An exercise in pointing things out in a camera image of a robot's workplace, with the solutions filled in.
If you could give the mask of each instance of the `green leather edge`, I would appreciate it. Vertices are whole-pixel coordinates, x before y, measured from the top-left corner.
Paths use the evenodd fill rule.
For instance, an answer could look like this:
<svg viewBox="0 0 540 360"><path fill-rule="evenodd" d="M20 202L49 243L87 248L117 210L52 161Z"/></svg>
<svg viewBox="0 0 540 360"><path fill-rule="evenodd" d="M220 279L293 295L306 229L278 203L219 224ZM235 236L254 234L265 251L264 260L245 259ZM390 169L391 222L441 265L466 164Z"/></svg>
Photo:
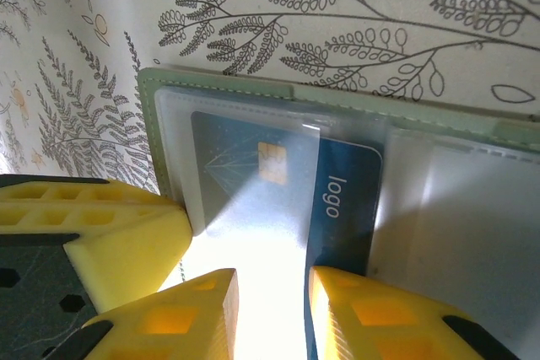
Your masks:
<svg viewBox="0 0 540 360"><path fill-rule="evenodd" d="M165 154L154 103L155 92L163 86L253 94L290 99L371 113L391 119L394 126L465 138L526 152L540 152L540 126L536 123L473 113L458 107L441 107L409 101L348 93L303 84L285 83L253 77L231 77L194 69L145 68L138 74L148 143L162 194L171 196Z"/></svg>

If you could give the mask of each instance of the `yellow plastic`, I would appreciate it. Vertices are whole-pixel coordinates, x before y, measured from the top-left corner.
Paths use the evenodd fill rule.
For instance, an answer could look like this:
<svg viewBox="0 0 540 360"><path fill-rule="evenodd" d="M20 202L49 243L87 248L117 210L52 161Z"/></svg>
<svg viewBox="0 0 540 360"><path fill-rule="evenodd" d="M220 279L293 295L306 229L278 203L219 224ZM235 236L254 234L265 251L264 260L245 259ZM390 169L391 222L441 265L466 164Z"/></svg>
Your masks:
<svg viewBox="0 0 540 360"><path fill-rule="evenodd" d="M192 240L176 203L114 180L3 187L0 212L0 234L80 235L64 249L98 312L157 292Z"/></svg>
<svg viewBox="0 0 540 360"><path fill-rule="evenodd" d="M441 318L459 309L365 277L312 267L310 306L321 360L483 360Z"/></svg>
<svg viewBox="0 0 540 360"><path fill-rule="evenodd" d="M232 359L237 318L235 269L213 271L87 322L113 327L86 360Z"/></svg>

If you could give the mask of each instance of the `credit card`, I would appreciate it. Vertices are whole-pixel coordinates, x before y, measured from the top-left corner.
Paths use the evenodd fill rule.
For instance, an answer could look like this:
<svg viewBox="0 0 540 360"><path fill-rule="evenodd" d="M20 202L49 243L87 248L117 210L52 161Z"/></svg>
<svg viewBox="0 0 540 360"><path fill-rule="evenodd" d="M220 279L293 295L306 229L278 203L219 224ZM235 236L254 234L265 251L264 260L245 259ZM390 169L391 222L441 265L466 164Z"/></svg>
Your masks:
<svg viewBox="0 0 540 360"><path fill-rule="evenodd" d="M237 226L284 214L309 225L318 136L199 111L192 128L207 232L219 232L213 221L232 205Z"/></svg>
<svg viewBox="0 0 540 360"><path fill-rule="evenodd" d="M374 148L321 138L305 258L304 317L308 358L317 359L309 301L312 266L365 275L381 183Z"/></svg>

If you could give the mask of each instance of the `gold chip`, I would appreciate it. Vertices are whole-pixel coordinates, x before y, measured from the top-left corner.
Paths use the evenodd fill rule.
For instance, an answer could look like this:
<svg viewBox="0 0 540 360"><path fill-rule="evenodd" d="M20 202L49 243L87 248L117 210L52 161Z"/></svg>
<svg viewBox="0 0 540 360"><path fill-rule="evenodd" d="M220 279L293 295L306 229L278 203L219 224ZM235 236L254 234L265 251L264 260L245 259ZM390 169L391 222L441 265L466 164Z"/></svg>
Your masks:
<svg viewBox="0 0 540 360"><path fill-rule="evenodd" d="M287 184L287 149L271 143L259 142L259 176L262 179Z"/></svg>

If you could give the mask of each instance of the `leaf pattern wallpaper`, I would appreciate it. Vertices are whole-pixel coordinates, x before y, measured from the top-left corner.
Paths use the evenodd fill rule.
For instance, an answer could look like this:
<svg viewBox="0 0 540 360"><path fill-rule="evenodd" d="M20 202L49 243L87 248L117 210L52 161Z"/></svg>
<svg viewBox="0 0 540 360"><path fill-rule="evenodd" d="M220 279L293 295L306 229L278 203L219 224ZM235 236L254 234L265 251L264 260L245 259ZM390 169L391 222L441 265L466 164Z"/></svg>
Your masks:
<svg viewBox="0 0 540 360"><path fill-rule="evenodd" d="M151 66L540 120L540 0L0 0L0 47L2 172L157 192Z"/></svg>

